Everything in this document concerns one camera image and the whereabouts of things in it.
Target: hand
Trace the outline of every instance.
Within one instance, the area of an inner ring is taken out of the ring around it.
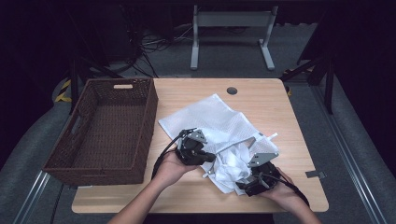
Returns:
[[[284,178],[293,184],[293,181],[279,168],[276,169],[284,176]],[[306,224],[319,224],[321,223],[314,212],[306,205],[293,189],[287,187],[285,184],[278,182],[273,189],[258,194],[264,198],[275,201],[286,211],[294,214],[301,223]]]
[[[283,175],[284,178],[286,178],[287,181],[289,181],[291,184],[294,184],[292,179],[283,173],[280,168],[276,167],[276,169]],[[273,189],[267,190],[258,195],[275,201],[288,212],[291,211],[295,206],[300,206],[300,204],[305,205],[304,201],[294,192],[293,189],[287,187],[281,182],[278,182]]]
[[[158,182],[163,188],[166,188],[175,184],[184,174],[195,170],[197,167],[195,165],[187,166],[183,164],[175,151],[170,151],[164,155],[163,162],[158,168],[153,181]]]

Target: table top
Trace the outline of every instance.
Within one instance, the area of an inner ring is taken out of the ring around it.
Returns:
[[[154,135],[148,154],[145,181],[137,185],[93,186],[78,188],[72,204],[76,213],[118,213],[150,181],[152,167],[163,149],[172,141],[158,123],[184,106],[216,93],[230,108],[241,111],[266,136],[278,133],[272,141],[279,156],[272,163],[289,175],[307,197],[311,209],[324,212],[329,208],[317,177],[305,172],[315,166],[292,110],[283,83],[277,78],[156,78],[159,97]],[[237,94],[227,88],[237,88]],[[283,210],[262,197],[222,193],[204,170],[188,172],[167,188],[150,213],[275,213]]]

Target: metal frame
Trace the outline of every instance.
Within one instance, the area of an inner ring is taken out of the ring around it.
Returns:
[[[323,104],[323,93],[318,86],[312,86],[311,91],[313,92],[316,101],[320,105],[321,111],[325,116],[329,127],[332,129],[332,134],[335,137],[338,145],[338,152],[346,166],[349,175],[355,185],[355,188],[359,195],[361,196],[361,201],[363,202],[367,213],[372,221],[372,223],[388,223],[382,214],[381,208],[375,200],[375,196],[370,190],[364,174],[361,172],[361,168],[356,162],[351,150],[347,144],[347,140],[342,135],[341,130],[338,127],[337,121],[334,116],[328,113],[327,107]]]
[[[199,54],[199,38],[198,27],[215,27],[215,26],[263,26],[267,27],[265,38],[259,39],[260,48],[262,49],[262,56],[268,70],[274,70],[274,62],[271,58],[268,49],[268,42],[274,27],[277,7],[273,7],[272,11],[198,11],[198,6],[194,6],[192,29],[193,29],[193,43],[191,53],[191,70],[198,69],[198,54]]]
[[[30,189],[30,192],[27,195],[20,211],[18,212],[17,216],[12,222],[13,224],[21,224],[28,222],[29,217],[30,215],[32,215],[33,211],[35,210],[35,205],[40,199],[40,196],[43,193],[44,188],[46,187],[49,179],[50,179],[50,175],[47,173],[40,171],[37,174],[37,177],[35,178],[35,183]]]

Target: table hole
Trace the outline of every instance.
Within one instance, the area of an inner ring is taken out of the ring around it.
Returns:
[[[235,87],[229,87],[227,88],[227,92],[230,95],[235,95],[238,92],[238,90]]]

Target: metal bracket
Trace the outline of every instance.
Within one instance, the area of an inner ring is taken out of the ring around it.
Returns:
[[[317,176],[319,179],[323,179],[327,175],[324,172],[318,172],[318,171],[308,171],[305,172],[307,178],[312,178]]]
[[[278,153],[255,153],[253,158],[251,158],[250,162],[247,164],[247,167],[257,167],[265,164],[273,158],[276,158]]]
[[[187,137],[189,137],[190,139],[193,139],[195,141],[198,141],[200,143],[207,144],[206,138],[205,138],[205,136],[204,136],[204,134],[202,133],[201,130],[196,130],[196,131],[194,131],[192,133],[189,133],[187,135]]]

